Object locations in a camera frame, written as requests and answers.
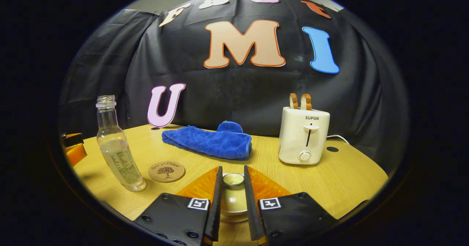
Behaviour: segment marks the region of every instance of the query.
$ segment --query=toaster knob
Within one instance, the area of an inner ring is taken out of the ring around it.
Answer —
[[[309,150],[300,151],[298,154],[298,159],[300,161],[307,161],[311,157],[311,152]]]

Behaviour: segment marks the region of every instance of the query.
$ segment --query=bottle label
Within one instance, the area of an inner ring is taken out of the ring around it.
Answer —
[[[109,157],[127,184],[132,184],[139,180],[140,173],[134,164],[134,159],[129,149],[119,151]]]

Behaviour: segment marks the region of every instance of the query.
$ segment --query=letter m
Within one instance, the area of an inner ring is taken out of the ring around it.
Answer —
[[[224,47],[228,49],[233,59],[239,65],[243,64],[248,53],[254,46],[255,53],[251,63],[256,66],[281,67],[285,65],[285,58],[278,49],[278,22],[259,19],[254,21],[245,34],[231,24],[231,22],[214,22],[206,26],[210,31],[210,55],[204,62],[206,68],[226,67],[230,60],[224,56]]]

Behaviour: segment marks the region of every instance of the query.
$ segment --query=glass bottle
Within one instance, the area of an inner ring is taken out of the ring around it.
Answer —
[[[119,182],[129,191],[145,188],[145,179],[134,162],[124,131],[117,124],[114,95],[97,98],[97,144],[107,165]]]

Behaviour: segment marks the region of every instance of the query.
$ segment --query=power cord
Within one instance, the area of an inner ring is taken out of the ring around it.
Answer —
[[[340,135],[329,135],[329,136],[327,136],[326,138],[330,138],[330,137],[339,137],[340,139],[342,139],[342,140],[344,140],[346,143],[348,143],[347,140],[344,139],[344,138],[343,138],[342,136],[340,136]]]

